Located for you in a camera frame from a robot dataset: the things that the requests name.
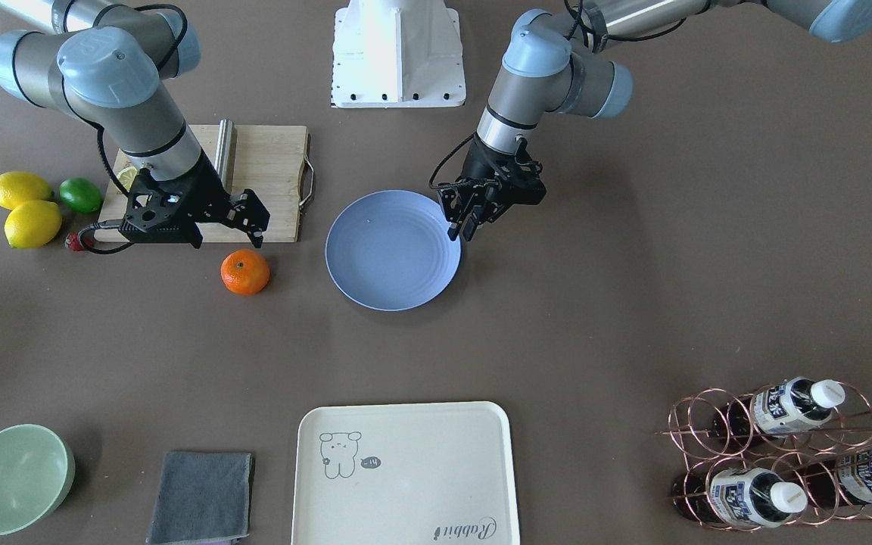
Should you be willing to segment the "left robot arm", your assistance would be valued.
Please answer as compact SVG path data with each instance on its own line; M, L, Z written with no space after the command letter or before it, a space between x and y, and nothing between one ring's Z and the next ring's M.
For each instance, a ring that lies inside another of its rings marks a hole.
M471 241L514 206L537 206L547 189L528 146L546 114L588 120L617 117L634 78L603 58L606 49L668 35L720 1L566 1L561 11L532 9L512 25L500 71L477 127L456 146L466 151L456 179L435 192L450 241Z

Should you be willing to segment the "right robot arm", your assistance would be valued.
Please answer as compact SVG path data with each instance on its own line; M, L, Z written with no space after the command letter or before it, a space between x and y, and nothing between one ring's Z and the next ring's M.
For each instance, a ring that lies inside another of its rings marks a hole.
M0 37L0 86L36 107L103 128L139 171L121 220L100 223L132 244L191 244L198 225L246 232L259 248L269 211L253 191L232 196L163 80L198 65L183 14L111 1L0 1L31 31Z

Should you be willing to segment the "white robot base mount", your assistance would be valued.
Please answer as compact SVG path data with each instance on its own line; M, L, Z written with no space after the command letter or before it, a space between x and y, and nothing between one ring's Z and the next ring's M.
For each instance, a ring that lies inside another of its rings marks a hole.
M459 14L443 1L350 1L332 51L332 107L465 104Z

